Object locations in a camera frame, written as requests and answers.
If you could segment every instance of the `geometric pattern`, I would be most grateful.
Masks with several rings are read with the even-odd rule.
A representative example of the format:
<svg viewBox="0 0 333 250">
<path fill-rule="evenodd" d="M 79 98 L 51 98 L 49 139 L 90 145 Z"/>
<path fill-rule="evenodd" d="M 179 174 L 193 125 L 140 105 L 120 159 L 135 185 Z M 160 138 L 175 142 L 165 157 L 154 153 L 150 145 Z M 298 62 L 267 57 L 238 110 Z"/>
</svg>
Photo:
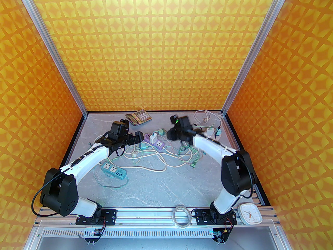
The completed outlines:
<svg viewBox="0 0 333 250">
<path fill-rule="evenodd" d="M 333 249 L 333 0 L 286 0 L 228 115 L 294 249 Z"/>
<path fill-rule="evenodd" d="M 60 165 L 81 115 L 22 1 L 0 0 L 1 249 L 23 248 L 33 195 Z"/>
<path fill-rule="evenodd" d="M 34 0 L 88 111 L 221 109 L 272 0 Z"/>
</svg>

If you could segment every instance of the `clock hand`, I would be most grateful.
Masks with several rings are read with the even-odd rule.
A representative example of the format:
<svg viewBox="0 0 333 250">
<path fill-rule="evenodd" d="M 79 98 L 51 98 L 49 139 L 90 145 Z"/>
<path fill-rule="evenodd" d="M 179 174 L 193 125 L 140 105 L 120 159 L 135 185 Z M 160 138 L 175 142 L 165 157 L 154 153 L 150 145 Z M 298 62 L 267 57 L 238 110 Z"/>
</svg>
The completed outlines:
<svg viewBox="0 0 333 250">
<path fill-rule="evenodd" d="M 249 214 L 249 218 L 251 218 L 251 213 L 248 211 L 244 211 L 245 213 Z"/>
</svg>

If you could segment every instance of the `teal power strip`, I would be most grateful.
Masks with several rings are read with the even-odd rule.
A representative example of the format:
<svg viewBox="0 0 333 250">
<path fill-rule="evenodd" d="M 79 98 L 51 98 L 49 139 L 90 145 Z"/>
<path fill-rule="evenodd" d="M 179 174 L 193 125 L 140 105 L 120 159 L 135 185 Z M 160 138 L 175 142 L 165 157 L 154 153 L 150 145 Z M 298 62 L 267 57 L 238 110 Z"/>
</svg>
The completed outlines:
<svg viewBox="0 0 333 250">
<path fill-rule="evenodd" d="M 124 180 L 126 177 L 126 174 L 127 174 L 125 169 L 118 168 L 117 166 L 112 165 L 111 163 L 108 163 L 108 162 L 104 162 L 101 169 L 105 173 L 107 173 L 111 176 L 117 177 L 118 179 L 121 179 L 121 180 Z"/>
</svg>

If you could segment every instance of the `calculator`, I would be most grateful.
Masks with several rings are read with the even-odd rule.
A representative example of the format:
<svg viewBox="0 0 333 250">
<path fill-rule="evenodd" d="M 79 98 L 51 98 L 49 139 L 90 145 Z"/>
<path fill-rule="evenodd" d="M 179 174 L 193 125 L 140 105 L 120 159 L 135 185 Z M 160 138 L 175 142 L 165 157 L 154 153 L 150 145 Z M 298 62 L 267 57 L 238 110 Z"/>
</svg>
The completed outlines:
<svg viewBox="0 0 333 250">
<path fill-rule="evenodd" d="M 125 116 L 134 126 L 143 124 L 152 119 L 144 109 L 132 114 L 126 114 Z"/>
</svg>

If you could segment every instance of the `purple power strip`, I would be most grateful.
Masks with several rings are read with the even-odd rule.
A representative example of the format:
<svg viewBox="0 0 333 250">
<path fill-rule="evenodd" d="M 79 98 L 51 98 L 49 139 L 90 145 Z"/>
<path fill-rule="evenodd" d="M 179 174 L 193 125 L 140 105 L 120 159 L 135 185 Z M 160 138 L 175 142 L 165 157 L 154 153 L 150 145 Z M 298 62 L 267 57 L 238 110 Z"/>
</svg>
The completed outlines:
<svg viewBox="0 0 333 250">
<path fill-rule="evenodd" d="M 149 137 L 150 137 L 150 134 L 149 133 L 146 133 L 145 136 L 144 136 L 144 141 L 146 141 L 147 143 L 150 143 L 151 145 L 155 146 L 157 149 L 159 150 L 162 150 L 163 147 L 164 147 L 164 143 L 161 142 L 160 140 L 156 140 L 156 142 L 154 144 L 152 144 L 150 141 L 149 141 Z"/>
</svg>

